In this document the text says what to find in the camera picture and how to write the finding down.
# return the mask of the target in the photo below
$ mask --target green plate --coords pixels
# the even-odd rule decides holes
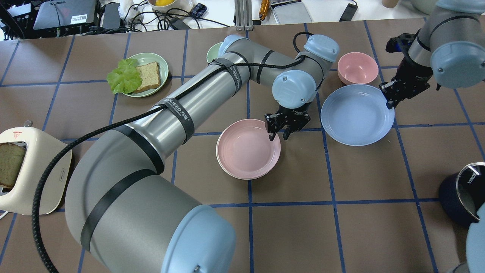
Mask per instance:
[[[138,66],[146,65],[152,62],[157,62],[160,67],[160,81],[161,85],[155,89],[149,89],[147,91],[143,91],[140,93],[131,93],[131,94],[124,94],[129,97],[133,98],[142,98],[146,96],[150,96],[151,94],[156,93],[160,88],[165,84],[168,78],[168,64],[165,59],[163,59],[160,55],[155,53],[139,53],[136,55],[131,56],[129,59],[136,59],[138,60]]]

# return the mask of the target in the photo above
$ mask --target bread slice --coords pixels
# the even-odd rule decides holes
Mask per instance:
[[[0,186],[14,187],[24,156],[24,148],[15,144],[0,143]]]
[[[140,93],[149,89],[159,87],[162,82],[160,80],[160,67],[157,62],[152,62],[136,68],[142,78],[142,85],[134,91],[134,93]]]

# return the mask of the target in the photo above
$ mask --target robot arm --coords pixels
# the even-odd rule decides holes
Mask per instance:
[[[389,109],[428,89],[434,74],[439,87],[473,86],[485,79],[485,37],[479,16],[485,1],[439,0],[418,33],[392,38],[387,52],[402,51],[396,76],[379,85]]]
[[[306,112],[339,47],[313,35],[304,48],[295,62],[228,36],[221,58],[152,108],[165,105],[163,110],[107,131],[82,158],[67,188],[65,214],[75,240],[114,273],[227,272],[233,228],[159,174],[167,157],[250,79],[273,86],[286,111],[277,117]],[[268,132],[277,133],[279,122],[268,123]]]

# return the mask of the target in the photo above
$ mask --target orange screwdriver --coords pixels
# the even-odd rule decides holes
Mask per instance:
[[[266,15],[268,14],[268,9],[270,7],[270,0],[261,1],[261,9],[259,10],[259,18],[264,21]]]

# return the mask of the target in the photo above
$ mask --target velcro strap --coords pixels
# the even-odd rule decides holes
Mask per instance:
[[[170,112],[172,112],[172,114],[174,114],[174,116],[177,117],[182,124],[182,127],[185,130],[185,141],[183,144],[187,143],[195,132],[194,121],[190,117],[189,112],[187,112],[187,110],[185,110],[185,108],[183,108],[183,106],[175,98],[165,98],[157,105],[162,104],[165,104],[168,107],[168,110],[170,110]]]
[[[234,95],[236,95],[236,93],[241,89],[241,85],[243,83],[241,74],[239,74],[236,65],[233,62],[224,58],[217,58],[213,60],[209,65],[220,65],[227,69],[229,74],[232,76],[234,83],[236,84],[236,92],[234,92]]]

